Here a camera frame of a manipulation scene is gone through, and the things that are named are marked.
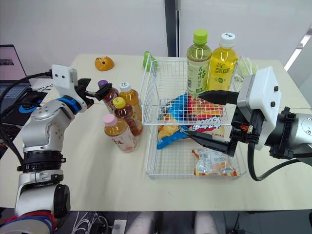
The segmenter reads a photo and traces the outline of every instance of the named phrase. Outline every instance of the green bottle cap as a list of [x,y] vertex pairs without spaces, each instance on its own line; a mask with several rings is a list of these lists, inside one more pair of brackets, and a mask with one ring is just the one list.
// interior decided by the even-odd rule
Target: green bottle cap
[[208,32],[205,29],[197,29],[194,31],[193,42],[195,44],[206,44],[208,38]]

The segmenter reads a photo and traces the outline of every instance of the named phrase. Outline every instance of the white bottle cap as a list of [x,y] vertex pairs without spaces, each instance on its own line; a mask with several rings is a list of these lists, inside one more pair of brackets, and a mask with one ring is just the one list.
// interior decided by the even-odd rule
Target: white bottle cap
[[235,34],[234,33],[222,33],[219,45],[225,48],[231,48],[234,46]]
[[131,86],[128,82],[120,83],[119,88],[123,93],[127,93],[131,90]]

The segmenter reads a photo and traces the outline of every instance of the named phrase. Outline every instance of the plastic bottle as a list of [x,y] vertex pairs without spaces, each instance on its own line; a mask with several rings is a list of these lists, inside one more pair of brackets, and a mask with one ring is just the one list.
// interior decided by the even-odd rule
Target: plastic bottle
[[[109,80],[100,80],[97,85],[99,86],[99,88],[105,84],[111,83]],[[119,93],[118,90],[116,88],[112,88],[112,90],[103,98],[104,103],[106,104],[109,113],[113,113],[114,111],[114,105],[113,105],[113,99],[118,97]]]
[[126,104],[126,101],[122,97],[116,97],[113,100],[115,106],[114,115],[118,118],[124,119],[134,136],[141,134],[143,125],[139,120],[135,120],[134,111],[132,105]]
[[220,47],[211,55],[210,71],[207,90],[226,90],[231,85],[232,73],[237,63],[237,54],[232,49],[235,34],[223,33],[220,38]]
[[127,123],[112,114],[103,117],[104,132],[123,152],[132,152],[137,148],[137,139],[131,133]]
[[132,105],[133,111],[135,112],[135,119],[142,122],[142,111],[140,107],[140,101],[138,99],[138,92],[131,88],[128,82],[122,82],[119,85],[120,93],[119,97],[125,99],[126,103]]
[[211,49],[206,45],[208,32],[198,29],[194,32],[194,44],[187,50],[187,91],[195,96],[207,89],[207,77]]

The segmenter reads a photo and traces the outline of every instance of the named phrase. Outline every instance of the white wire basket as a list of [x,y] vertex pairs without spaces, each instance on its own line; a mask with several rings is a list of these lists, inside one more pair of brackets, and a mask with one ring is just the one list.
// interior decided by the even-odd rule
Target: white wire basket
[[[177,97],[187,93],[187,61],[186,60],[154,60],[151,61],[150,72],[145,72],[143,77],[145,83],[145,95],[142,105],[144,125],[193,125],[193,124],[219,124],[230,125],[235,111],[235,105],[215,105],[200,98],[184,98],[175,107],[170,105]],[[233,78],[230,91],[240,90],[242,79]],[[189,108],[190,102],[195,103],[197,111],[204,113],[209,110],[211,118],[206,120],[196,119]],[[187,105],[185,113],[179,119],[166,118],[168,108],[180,111],[181,105]]]
[[[224,175],[194,175],[194,169],[198,159],[192,153],[194,149],[203,148],[192,139],[177,140],[165,148],[157,149],[158,125],[224,125],[224,141],[229,140],[231,131],[231,120],[236,105],[227,104],[226,106],[213,106],[211,103],[202,103],[202,99],[190,97],[186,94],[187,86],[187,61],[186,60],[154,60],[150,61],[150,72],[145,69],[141,87],[142,101],[142,122],[145,128],[149,128],[150,141],[149,152],[146,160],[146,172],[151,179],[170,179],[170,178],[230,178],[236,179],[246,173],[245,163],[239,145],[237,145],[234,157],[229,156],[237,176]],[[236,76],[233,72],[230,91],[238,92],[240,90],[243,78]],[[200,103],[198,112],[210,110],[211,118],[198,120],[185,109],[183,117],[179,119],[166,118],[168,106],[177,97],[183,97],[175,107],[178,110],[183,109],[181,105]]]
[[246,173],[245,163],[239,144],[237,145],[234,157],[229,157],[232,167],[236,170],[237,176],[224,175],[194,175],[194,169],[198,159],[192,153],[194,149],[203,148],[192,139],[183,139],[173,142],[167,147],[157,149],[158,126],[150,127],[151,136],[149,152],[147,155],[146,173],[151,179],[180,179],[180,178],[222,178],[237,179]]

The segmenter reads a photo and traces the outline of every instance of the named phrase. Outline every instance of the white wall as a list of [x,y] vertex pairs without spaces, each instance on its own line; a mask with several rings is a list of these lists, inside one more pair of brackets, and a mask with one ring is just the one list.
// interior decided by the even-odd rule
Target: white wall
[[192,44],[193,31],[204,28],[212,50],[221,33],[233,32],[239,55],[285,64],[311,23],[311,0],[181,0],[180,56]]
[[312,107],[312,39],[307,44],[293,62],[288,74],[299,87],[303,96]]
[[0,0],[0,44],[28,75],[80,53],[167,56],[164,0]]

